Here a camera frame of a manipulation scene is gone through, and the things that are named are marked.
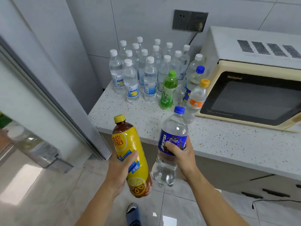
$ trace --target microwave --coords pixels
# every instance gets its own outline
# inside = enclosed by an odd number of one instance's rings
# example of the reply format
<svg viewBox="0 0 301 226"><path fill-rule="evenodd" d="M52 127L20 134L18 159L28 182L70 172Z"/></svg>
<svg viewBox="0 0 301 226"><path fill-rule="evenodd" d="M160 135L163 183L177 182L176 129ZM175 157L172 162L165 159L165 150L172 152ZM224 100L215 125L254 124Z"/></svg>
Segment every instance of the microwave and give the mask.
<svg viewBox="0 0 301 226"><path fill-rule="evenodd" d="M208 97L196 114L301 132L301 35L211 26Z"/></svg>

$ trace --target white bottle cap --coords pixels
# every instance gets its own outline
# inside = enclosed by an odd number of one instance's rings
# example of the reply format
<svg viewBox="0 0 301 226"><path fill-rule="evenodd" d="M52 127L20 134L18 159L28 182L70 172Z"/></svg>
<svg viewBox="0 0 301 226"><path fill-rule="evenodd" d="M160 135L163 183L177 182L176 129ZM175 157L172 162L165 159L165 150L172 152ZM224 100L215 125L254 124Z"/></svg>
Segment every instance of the white bottle cap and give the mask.
<svg viewBox="0 0 301 226"><path fill-rule="evenodd" d="M182 56L182 52L181 51L175 51L175 57L179 58Z"/></svg>
<svg viewBox="0 0 301 226"><path fill-rule="evenodd" d="M131 50L126 50L126 57L133 56L133 52Z"/></svg>
<svg viewBox="0 0 301 226"><path fill-rule="evenodd" d="M124 63L126 64L127 67L130 67L132 65L132 61L130 59L126 59Z"/></svg>
<svg viewBox="0 0 301 226"><path fill-rule="evenodd" d="M203 55L202 55L202 54L196 54L194 59L195 59L196 61L201 61L202 58L203 58Z"/></svg>
<svg viewBox="0 0 301 226"><path fill-rule="evenodd" d="M152 56L149 56L147 59L148 59L149 64L154 63L154 61L155 61L154 57L152 57Z"/></svg>
<svg viewBox="0 0 301 226"><path fill-rule="evenodd" d="M171 60L171 56L170 55L164 55L164 63L168 63Z"/></svg>
<svg viewBox="0 0 301 226"><path fill-rule="evenodd" d="M25 132L25 128L20 125L9 126L6 129L8 130L7 136L11 140L18 140L18 137L23 135L23 133Z"/></svg>
<svg viewBox="0 0 301 226"><path fill-rule="evenodd" d="M142 56L147 56L148 55L148 51L146 49L142 49L141 50L141 55Z"/></svg>
<svg viewBox="0 0 301 226"><path fill-rule="evenodd" d="M126 46L126 41L125 41L125 40L120 40L120 45L121 45L122 47L125 47L125 46Z"/></svg>
<svg viewBox="0 0 301 226"><path fill-rule="evenodd" d="M166 47L167 47L167 48L172 48L172 43L171 43L171 42L167 42L167 43L166 43Z"/></svg>
<svg viewBox="0 0 301 226"><path fill-rule="evenodd" d="M133 49L139 49L139 44L137 44L137 43L133 43Z"/></svg>
<svg viewBox="0 0 301 226"><path fill-rule="evenodd" d="M159 46L158 45L153 45L153 51L158 52L159 51Z"/></svg>
<svg viewBox="0 0 301 226"><path fill-rule="evenodd" d="M190 45L185 44L184 47L183 47L183 50L184 51L189 51L189 49L190 49Z"/></svg>
<svg viewBox="0 0 301 226"><path fill-rule="evenodd" d="M160 39L155 39L155 45L160 45L161 40Z"/></svg>
<svg viewBox="0 0 301 226"><path fill-rule="evenodd" d="M117 56L117 51L115 49L112 49L110 51L110 54L111 54L111 57L115 57L115 56Z"/></svg>
<svg viewBox="0 0 301 226"><path fill-rule="evenodd" d="M142 43L143 38L142 38L141 36L138 36L138 37L137 37L137 41L138 41L138 43Z"/></svg>

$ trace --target speckled countertop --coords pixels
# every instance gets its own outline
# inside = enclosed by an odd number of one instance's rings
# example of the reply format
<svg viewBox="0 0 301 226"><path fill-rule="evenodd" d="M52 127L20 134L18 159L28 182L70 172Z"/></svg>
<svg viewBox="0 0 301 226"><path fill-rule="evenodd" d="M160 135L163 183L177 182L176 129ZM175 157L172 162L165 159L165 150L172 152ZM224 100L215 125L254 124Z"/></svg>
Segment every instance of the speckled countertop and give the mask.
<svg viewBox="0 0 301 226"><path fill-rule="evenodd" d="M89 117L100 132L111 134L113 117L124 114L142 142L156 145L161 124L174 109L162 110L158 102L145 102L140 95L138 103L131 105L115 93L111 82ZM196 117L189 136L198 156L301 180L300 133Z"/></svg>

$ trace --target bottle cap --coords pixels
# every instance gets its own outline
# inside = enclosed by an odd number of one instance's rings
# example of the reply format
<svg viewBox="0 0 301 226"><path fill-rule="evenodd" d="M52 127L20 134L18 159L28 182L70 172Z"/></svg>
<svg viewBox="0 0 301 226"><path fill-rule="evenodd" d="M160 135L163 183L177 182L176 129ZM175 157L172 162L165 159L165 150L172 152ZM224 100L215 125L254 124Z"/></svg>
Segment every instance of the bottle cap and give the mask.
<svg viewBox="0 0 301 226"><path fill-rule="evenodd" d="M175 70L171 70L169 73L168 73L168 76L171 77L171 78L175 78L177 76L177 72Z"/></svg>
<svg viewBox="0 0 301 226"><path fill-rule="evenodd" d="M148 51L146 49L142 49L141 50L141 55L142 56L147 56L148 55Z"/></svg>
<svg viewBox="0 0 301 226"><path fill-rule="evenodd" d="M166 47L167 47L167 48L172 48L172 43L171 43L171 42L167 42L167 43L166 43Z"/></svg>
<svg viewBox="0 0 301 226"><path fill-rule="evenodd" d="M184 51L189 51L189 49L190 49L190 45L185 44L184 47L183 47L183 50Z"/></svg>
<svg viewBox="0 0 301 226"><path fill-rule="evenodd" d="M171 56L170 55L164 55L164 63L168 63L171 60Z"/></svg>
<svg viewBox="0 0 301 226"><path fill-rule="evenodd" d="M120 45L121 45L122 47L125 47L125 46L126 46L126 41L125 41L125 40L120 40Z"/></svg>
<svg viewBox="0 0 301 226"><path fill-rule="evenodd" d="M139 49L139 44L137 44L137 43L133 43L133 49Z"/></svg>
<svg viewBox="0 0 301 226"><path fill-rule="evenodd" d="M204 73L204 71L205 71L205 67L198 66L195 72L197 72L198 74L202 74Z"/></svg>
<svg viewBox="0 0 301 226"><path fill-rule="evenodd" d="M160 39L155 39L155 45L160 45L161 40Z"/></svg>
<svg viewBox="0 0 301 226"><path fill-rule="evenodd" d="M138 43L142 43L143 38L142 38L141 36L138 36L138 37L137 37L137 41L138 41Z"/></svg>
<svg viewBox="0 0 301 226"><path fill-rule="evenodd" d="M202 58L203 58L203 55L202 55L202 54L196 54L194 59L195 59L196 61L201 61Z"/></svg>
<svg viewBox="0 0 301 226"><path fill-rule="evenodd" d="M123 114L120 114L120 115L114 117L115 124L123 122L125 120L126 120L126 118L124 117Z"/></svg>
<svg viewBox="0 0 301 226"><path fill-rule="evenodd" d="M175 57L179 58L182 56L182 52L181 51L175 51Z"/></svg>
<svg viewBox="0 0 301 226"><path fill-rule="evenodd" d="M23 135L23 133L25 132L25 128L21 125L8 126L6 127L6 130L8 130L7 136L11 140L18 140L18 137Z"/></svg>
<svg viewBox="0 0 301 226"><path fill-rule="evenodd" d="M200 82L200 87L207 88L210 84L210 81L206 78L203 78Z"/></svg>
<svg viewBox="0 0 301 226"><path fill-rule="evenodd" d="M111 54L111 57L117 56L117 50L112 49L112 50L110 51L110 54Z"/></svg>
<svg viewBox="0 0 301 226"><path fill-rule="evenodd" d="M147 57L147 60L148 60L149 64L154 63L154 61L155 61L154 57L152 57L152 56Z"/></svg>
<svg viewBox="0 0 301 226"><path fill-rule="evenodd" d="M126 56L127 57L133 56L133 52L131 50L126 50Z"/></svg>
<svg viewBox="0 0 301 226"><path fill-rule="evenodd" d="M130 59L126 59L124 63L126 64L127 67L130 67L132 65L132 61Z"/></svg>
<svg viewBox="0 0 301 226"><path fill-rule="evenodd" d="M159 51L159 46L158 45L153 45L153 51L158 52Z"/></svg>
<svg viewBox="0 0 301 226"><path fill-rule="evenodd" d="M181 107L181 106L176 106L175 107L175 113L184 114L184 112L185 112L185 108L184 107Z"/></svg>

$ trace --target person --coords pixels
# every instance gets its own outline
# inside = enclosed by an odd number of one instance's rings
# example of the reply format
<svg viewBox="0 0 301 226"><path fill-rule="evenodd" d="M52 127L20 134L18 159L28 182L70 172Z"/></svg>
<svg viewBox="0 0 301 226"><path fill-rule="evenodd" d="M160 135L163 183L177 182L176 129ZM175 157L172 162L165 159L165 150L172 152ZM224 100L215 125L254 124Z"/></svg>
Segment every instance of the person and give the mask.
<svg viewBox="0 0 301 226"><path fill-rule="evenodd" d="M171 142L165 142L165 146L175 155L181 176L191 187L207 226L250 226L202 175L196 165L189 137L187 137L185 150L181 150ZM134 151L123 162L117 159L117 155L111 156L107 176L102 186L75 226L105 224L114 199L124 187L128 168L137 156L138 152ZM128 225L141 225L136 204L133 203L128 207L126 217Z"/></svg>

